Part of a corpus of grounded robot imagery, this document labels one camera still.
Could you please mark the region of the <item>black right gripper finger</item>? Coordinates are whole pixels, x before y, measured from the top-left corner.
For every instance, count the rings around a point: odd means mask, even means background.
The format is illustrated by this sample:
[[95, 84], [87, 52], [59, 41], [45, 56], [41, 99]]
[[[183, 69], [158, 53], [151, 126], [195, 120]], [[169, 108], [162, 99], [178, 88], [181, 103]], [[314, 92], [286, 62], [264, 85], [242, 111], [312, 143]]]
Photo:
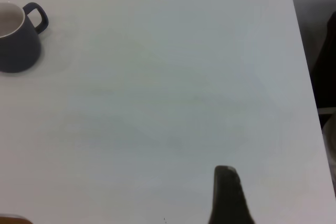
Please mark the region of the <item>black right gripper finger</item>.
[[239, 175], [231, 166], [216, 166], [209, 223], [254, 223]]

